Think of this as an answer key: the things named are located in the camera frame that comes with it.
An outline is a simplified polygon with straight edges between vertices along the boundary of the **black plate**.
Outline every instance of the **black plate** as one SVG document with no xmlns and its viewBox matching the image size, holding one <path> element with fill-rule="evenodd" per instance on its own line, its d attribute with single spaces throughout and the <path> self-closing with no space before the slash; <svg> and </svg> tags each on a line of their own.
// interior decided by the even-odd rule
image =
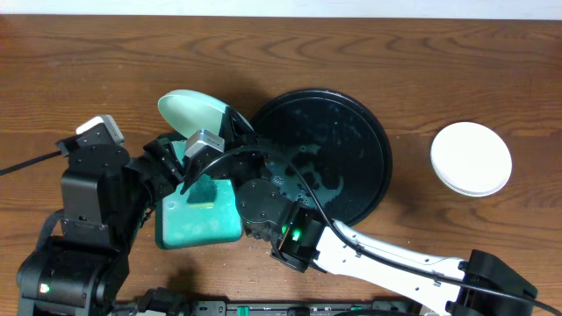
<svg viewBox="0 0 562 316">
<path fill-rule="evenodd" d="M 355 225 L 385 195 L 393 169 L 390 144 L 374 115 L 353 98 L 330 90 L 289 92 L 250 123 L 264 145 L 299 168 L 330 218 Z M 268 169 L 285 196 L 313 207 L 294 172 L 279 162 Z"/>
</svg>

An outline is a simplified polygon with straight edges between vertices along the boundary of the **wooden table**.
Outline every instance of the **wooden table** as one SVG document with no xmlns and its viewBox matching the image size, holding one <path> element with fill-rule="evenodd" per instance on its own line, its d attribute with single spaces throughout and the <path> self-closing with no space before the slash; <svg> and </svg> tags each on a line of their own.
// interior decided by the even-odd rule
<svg viewBox="0 0 562 316">
<path fill-rule="evenodd" d="M 0 18 L 1 166 L 54 150 L 110 113 L 132 155 L 170 130 L 156 101 L 175 89 L 215 96 L 250 118 L 310 87 L 363 102 L 391 140 L 383 203 L 356 229 L 435 255 L 498 255 L 562 307 L 562 23 L 405 19 Z M 491 197 L 447 189 L 429 162 L 436 132 L 471 120 L 508 144 L 513 173 Z M 16 272 L 61 207 L 66 162 L 0 179 L 0 314 L 15 314 Z M 294 272 L 267 243 L 162 251 L 140 230 L 120 299 L 166 286 L 231 300 L 371 300 L 391 292 L 344 276 Z"/>
</svg>

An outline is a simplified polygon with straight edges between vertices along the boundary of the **white round lid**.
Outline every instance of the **white round lid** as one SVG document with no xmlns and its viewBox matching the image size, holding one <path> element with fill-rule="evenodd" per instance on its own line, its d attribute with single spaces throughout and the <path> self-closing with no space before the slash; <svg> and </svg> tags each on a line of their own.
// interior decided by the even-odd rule
<svg viewBox="0 0 562 316">
<path fill-rule="evenodd" d="M 511 175 L 511 155 L 491 129 L 471 122 L 439 132 L 431 145 L 431 163 L 449 188 L 471 197 L 500 190 Z"/>
</svg>

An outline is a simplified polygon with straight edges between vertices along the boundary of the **white wall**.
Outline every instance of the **white wall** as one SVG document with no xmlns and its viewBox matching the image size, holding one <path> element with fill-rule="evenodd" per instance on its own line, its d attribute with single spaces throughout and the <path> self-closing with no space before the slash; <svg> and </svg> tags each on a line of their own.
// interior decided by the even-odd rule
<svg viewBox="0 0 562 316">
<path fill-rule="evenodd" d="M 0 0 L 2 13 L 562 20 L 562 0 Z"/>
</svg>

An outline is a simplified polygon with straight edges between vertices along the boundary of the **green indicator light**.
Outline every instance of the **green indicator light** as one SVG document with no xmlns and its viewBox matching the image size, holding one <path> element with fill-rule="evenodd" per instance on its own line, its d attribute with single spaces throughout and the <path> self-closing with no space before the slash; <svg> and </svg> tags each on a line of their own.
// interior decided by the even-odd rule
<svg viewBox="0 0 562 316">
<path fill-rule="evenodd" d="M 300 238 L 300 230 L 296 230 L 294 232 L 292 232 L 292 240 L 293 241 L 299 241 Z"/>
<path fill-rule="evenodd" d="M 49 291 L 51 291 L 51 289 L 49 288 L 49 286 L 47 284 L 41 284 L 41 286 L 39 287 L 39 292 L 45 294 L 45 293 L 49 293 Z"/>
</svg>

